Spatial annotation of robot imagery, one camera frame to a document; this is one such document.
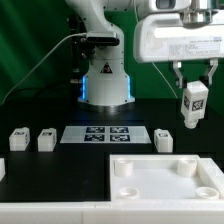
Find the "white block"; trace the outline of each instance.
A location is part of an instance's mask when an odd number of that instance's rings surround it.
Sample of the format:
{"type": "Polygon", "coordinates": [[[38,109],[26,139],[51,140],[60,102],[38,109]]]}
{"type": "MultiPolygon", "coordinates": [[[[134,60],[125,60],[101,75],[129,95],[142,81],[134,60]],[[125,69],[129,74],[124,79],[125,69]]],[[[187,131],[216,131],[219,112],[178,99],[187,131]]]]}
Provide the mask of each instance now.
{"type": "Polygon", "coordinates": [[[0,181],[5,176],[5,160],[0,159],[0,181]]]}
{"type": "Polygon", "coordinates": [[[43,129],[38,137],[38,151],[52,152],[57,142],[56,129],[43,129]]]}
{"type": "Polygon", "coordinates": [[[10,151],[25,151],[30,142],[29,128],[17,128],[9,137],[10,151]]]}
{"type": "Polygon", "coordinates": [[[185,126],[195,128],[198,120],[204,118],[208,98],[208,88],[200,81],[190,82],[183,92],[181,113],[185,117],[185,126]]]}
{"type": "Polygon", "coordinates": [[[155,130],[154,143],[158,152],[173,152],[173,138],[167,130],[155,130]]]}

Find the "cable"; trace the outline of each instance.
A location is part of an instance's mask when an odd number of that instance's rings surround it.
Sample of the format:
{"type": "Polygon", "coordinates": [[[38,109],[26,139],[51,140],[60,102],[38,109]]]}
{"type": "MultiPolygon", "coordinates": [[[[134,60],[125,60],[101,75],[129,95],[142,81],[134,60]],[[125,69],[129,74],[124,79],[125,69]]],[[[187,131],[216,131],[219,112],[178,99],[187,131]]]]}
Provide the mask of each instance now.
{"type": "Polygon", "coordinates": [[[170,83],[168,82],[168,80],[165,78],[165,76],[163,75],[163,73],[159,70],[159,68],[155,65],[155,63],[152,63],[152,65],[155,67],[155,69],[159,72],[159,74],[165,80],[165,82],[167,83],[167,85],[170,87],[170,89],[173,92],[173,95],[175,96],[175,98],[178,99],[177,94],[175,93],[174,89],[172,88],[172,86],[170,85],[170,83]]]}
{"type": "Polygon", "coordinates": [[[133,4],[134,4],[134,11],[135,11],[135,20],[138,23],[138,14],[137,14],[136,0],[133,0],[133,4]]]}
{"type": "MultiPolygon", "coordinates": [[[[134,4],[134,11],[135,11],[135,19],[136,19],[136,22],[138,23],[136,0],[133,0],[133,4],[134,4]]],[[[155,67],[155,69],[159,72],[159,74],[165,80],[165,82],[167,83],[167,85],[170,87],[170,89],[173,92],[175,98],[178,99],[177,94],[175,93],[174,89],[172,88],[172,86],[170,85],[170,83],[168,82],[168,80],[165,78],[165,76],[163,75],[163,73],[159,70],[159,68],[155,65],[155,63],[152,62],[152,65],[155,67]]]]}
{"type": "Polygon", "coordinates": [[[65,37],[64,39],[62,39],[58,44],[55,45],[55,47],[52,48],[52,50],[50,50],[46,56],[40,60],[40,62],[38,62],[25,76],[24,78],[19,81],[14,87],[12,87],[11,90],[9,90],[9,92],[5,95],[3,101],[2,101],[2,104],[4,104],[7,100],[7,98],[9,97],[9,95],[18,87],[20,86],[30,75],[33,74],[33,72],[62,44],[64,43],[67,39],[70,39],[72,37],[75,37],[75,36],[85,36],[86,33],[80,33],[80,34],[72,34],[72,35],[69,35],[67,37],[65,37]]]}

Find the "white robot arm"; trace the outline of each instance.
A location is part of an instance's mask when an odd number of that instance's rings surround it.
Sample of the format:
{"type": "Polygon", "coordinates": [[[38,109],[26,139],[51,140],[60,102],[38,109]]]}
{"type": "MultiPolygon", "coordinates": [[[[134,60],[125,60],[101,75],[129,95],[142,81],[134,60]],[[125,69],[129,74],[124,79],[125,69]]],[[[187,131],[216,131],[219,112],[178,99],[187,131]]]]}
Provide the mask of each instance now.
{"type": "MultiPolygon", "coordinates": [[[[83,41],[96,43],[89,71],[83,78],[83,95],[79,101],[98,110],[116,111],[134,102],[130,95],[130,80],[124,71],[124,35],[121,29],[105,19],[105,11],[127,11],[136,7],[141,20],[135,29],[134,58],[139,63],[172,62],[179,88],[187,87],[179,71],[181,61],[209,59],[205,79],[208,78],[211,84],[218,58],[224,57],[224,11],[216,10],[217,0],[65,1],[86,26],[88,34],[83,41]],[[106,43],[108,39],[108,42],[116,42],[117,45],[106,43]],[[105,42],[102,44],[104,47],[97,43],[101,40],[105,42]]],[[[189,103],[188,110],[193,107],[195,99],[189,101],[185,101],[189,103]]],[[[199,108],[205,109],[205,104],[206,99],[203,99],[203,107],[199,108]]],[[[183,108],[186,126],[195,127],[204,112],[196,111],[197,115],[194,112],[192,118],[186,116],[183,108]]]]}

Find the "black tabletop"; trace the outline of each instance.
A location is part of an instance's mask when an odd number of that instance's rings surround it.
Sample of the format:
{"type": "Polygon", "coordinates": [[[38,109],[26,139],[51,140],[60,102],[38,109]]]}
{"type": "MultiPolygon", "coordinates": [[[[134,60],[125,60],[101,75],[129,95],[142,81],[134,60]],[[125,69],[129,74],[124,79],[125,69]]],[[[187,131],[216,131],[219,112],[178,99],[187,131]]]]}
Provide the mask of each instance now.
{"type": "Polygon", "coordinates": [[[137,99],[132,109],[103,114],[87,111],[62,99],[20,99],[0,108],[0,156],[6,176],[0,202],[61,202],[110,200],[111,154],[157,154],[154,144],[60,144],[66,126],[145,126],[153,142],[155,129],[169,130],[174,154],[198,154],[224,168],[224,119],[207,108],[206,117],[189,130],[180,101],[137,99]],[[25,152],[10,152],[9,136],[28,127],[31,141],[25,152]],[[54,152],[38,152],[42,129],[57,130],[54,152]]]}

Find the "white plastic container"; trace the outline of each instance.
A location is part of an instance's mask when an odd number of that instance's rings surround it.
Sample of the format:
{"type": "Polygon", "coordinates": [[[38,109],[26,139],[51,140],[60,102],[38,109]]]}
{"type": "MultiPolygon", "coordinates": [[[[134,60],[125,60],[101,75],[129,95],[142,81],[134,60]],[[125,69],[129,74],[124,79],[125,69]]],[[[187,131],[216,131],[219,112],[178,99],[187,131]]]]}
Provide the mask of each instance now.
{"type": "Polygon", "coordinates": [[[200,81],[187,84],[183,92],[181,113],[185,117],[185,126],[193,129],[198,120],[204,118],[208,98],[208,88],[200,81]]]}
{"type": "Polygon", "coordinates": [[[53,152],[57,142],[56,129],[43,129],[38,137],[38,151],[39,152],[53,152]]]}
{"type": "Polygon", "coordinates": [[[10,151],[25,151],[29,142],[29,128],[17,128],[9,137],[10,151]]]}

